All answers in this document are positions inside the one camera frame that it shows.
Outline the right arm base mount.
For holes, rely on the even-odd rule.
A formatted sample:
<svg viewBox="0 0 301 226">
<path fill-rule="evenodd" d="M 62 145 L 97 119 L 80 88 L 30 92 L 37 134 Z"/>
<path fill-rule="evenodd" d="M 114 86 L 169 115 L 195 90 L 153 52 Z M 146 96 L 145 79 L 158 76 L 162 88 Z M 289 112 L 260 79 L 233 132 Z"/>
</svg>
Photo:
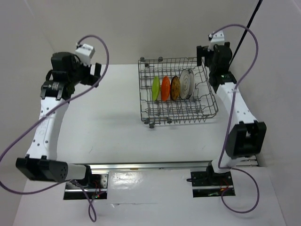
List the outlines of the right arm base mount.
<svg viewBox="0 0 301 226">
<path fill-rule="evenodd" d="M 194 198 L 218 197 L 223 192 L 224 196 L 235 196 L 232 175 L 230 172 L 219 176 L 210 176 L 206 171 L 192 171 L 190 178 L 186 179 L 192 185 Z"/>
</svg>

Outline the orange plate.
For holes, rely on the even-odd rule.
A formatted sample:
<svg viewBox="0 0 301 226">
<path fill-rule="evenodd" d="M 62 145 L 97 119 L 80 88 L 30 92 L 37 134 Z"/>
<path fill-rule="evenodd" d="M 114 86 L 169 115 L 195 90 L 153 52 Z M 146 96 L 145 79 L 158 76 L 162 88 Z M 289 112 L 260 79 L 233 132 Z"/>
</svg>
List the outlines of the orange plate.
<svg viewBox="0 0 301 226">
<path fill-rule="evenodd" d="M 170 79 L 165 76 L 161 83 L 161 99 L 162 101 L 167 101 L 170 95 Z"/>
</svg>

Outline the white plate with grey rings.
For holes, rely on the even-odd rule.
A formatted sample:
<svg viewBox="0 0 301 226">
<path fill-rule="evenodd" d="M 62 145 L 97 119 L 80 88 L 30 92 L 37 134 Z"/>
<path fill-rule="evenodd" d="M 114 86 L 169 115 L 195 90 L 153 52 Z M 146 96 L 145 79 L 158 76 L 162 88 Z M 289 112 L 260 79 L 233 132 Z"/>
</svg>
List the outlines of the white plate with grey rings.
<svg viewBox="0 0 301 226">
<path fill-rule="evenodd" d="M 182 70 L 180 75 L 180 98 L 185 99 L 189 92 L 190 77 L 187 69 Z"/>
</svg>

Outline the brown yellow patterned plate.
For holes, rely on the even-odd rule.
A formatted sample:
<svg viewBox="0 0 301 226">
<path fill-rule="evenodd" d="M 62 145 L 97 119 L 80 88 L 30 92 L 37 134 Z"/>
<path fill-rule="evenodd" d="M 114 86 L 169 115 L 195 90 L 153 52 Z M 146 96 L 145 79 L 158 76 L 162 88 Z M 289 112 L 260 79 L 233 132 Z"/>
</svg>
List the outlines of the brown yellow patterned plate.
<svg viewBox="0 0 301 226">
<path fill-rule="evenodd" d="M 170 98 L 175 101 L 180 95 L 180 80 L 178 76 L 174 76 L 170 85 Z"/>
</svg>

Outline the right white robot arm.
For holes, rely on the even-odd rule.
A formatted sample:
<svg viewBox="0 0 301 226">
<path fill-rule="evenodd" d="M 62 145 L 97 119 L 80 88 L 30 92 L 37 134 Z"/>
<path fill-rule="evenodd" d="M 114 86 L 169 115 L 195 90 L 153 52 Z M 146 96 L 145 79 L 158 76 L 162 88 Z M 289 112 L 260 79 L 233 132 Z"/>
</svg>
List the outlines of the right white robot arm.
<svg viewBox="0 0 301 226">
<path fill-rule="evenodd" d="M 197 47 L 197 65 L 204 62 L 208 67 L 210 85 L 221 99 L 231 120 L 226 129 L 223 153 L 206 168 L 205 179 L 211 185 L 226 177 L 230 169 L 239 162 L 259 154 L 267 130 L 266 124 L 253 116 L 236 87 L 238 82 L 229 70 L 231 59 L 229 42 L 215 44 L 213 47 Z"/>
</svg>

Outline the white plate with blue rim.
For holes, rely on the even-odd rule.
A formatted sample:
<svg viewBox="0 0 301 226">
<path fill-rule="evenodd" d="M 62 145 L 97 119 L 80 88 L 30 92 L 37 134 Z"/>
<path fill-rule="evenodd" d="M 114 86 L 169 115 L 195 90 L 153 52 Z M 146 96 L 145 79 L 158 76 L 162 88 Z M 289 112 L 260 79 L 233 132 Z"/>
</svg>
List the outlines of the white plate with blue rim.
<svg viewBox="0 0 301 226">
<path fill-rule="evenodd" d="M 189 72 L 190 84 L 189 84 L 189 91 L 186 98 L 190 99 L 195 89 L 195 75 L 192 69 L 188 69 L 188 72 Z"/>
</svg>

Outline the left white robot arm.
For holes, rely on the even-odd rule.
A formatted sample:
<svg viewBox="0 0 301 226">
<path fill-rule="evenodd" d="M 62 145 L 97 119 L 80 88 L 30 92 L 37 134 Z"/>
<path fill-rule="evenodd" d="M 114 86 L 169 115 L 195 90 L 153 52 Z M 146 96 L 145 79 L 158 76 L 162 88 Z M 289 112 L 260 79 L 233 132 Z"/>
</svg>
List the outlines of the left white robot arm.
<svg viewBox="0 0 301 226">
<path fill-rule="evenodd" d="M 79 83 L 92 86 L 100 78 L 101 65 L 96 64 L 91 75 L 92 53 L 77 50 L 54 53 L 52 69 L 41 86 L 42 122 L 36 127 L 32 144 L 24 158 L 17 158 L 16 167 L 32 181 L 63 182 L 76 180 L 83 188 L 93 182 L 91 169 L 57 160 L 57 143 L 63 117 L 69 106 L 69 98 Z"/>
</svg>

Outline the green plate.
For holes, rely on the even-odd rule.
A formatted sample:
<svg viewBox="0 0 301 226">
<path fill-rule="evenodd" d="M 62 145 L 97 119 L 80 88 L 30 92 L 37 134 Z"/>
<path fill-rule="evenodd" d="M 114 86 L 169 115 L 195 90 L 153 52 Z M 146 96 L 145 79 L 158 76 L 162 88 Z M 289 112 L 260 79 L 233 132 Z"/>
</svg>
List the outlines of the green plate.
<svg viewBox="0 0 301 226">
<path fill-rule="evenodd" d="M 160 92 L 160 80 L 158 76 L 155 76 L 152 83 L 152 100 L 156 101 Z"/>
</svg>

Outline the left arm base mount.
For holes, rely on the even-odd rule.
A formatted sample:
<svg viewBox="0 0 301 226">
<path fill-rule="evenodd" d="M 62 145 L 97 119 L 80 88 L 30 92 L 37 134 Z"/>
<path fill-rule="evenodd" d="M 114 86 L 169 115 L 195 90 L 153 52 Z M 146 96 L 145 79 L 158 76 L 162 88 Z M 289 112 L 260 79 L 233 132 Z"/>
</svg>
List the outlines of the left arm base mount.
<svg viewBox="0 0 301 226">
<path fill-rule="evenodd" d="M 88 195 L 89 199 L 93 200 L 105 200 L 107 199 L 107 188 L 108 188 L 108 172 L 96 173 L 91 176 L 90 181 L 83 185 L 85 192 Z M 67 182 L 65 185 L 64 200 L 84 200 L 86 199 L 82 190 L 72 184 L 71 182 Z"/>
</svg>

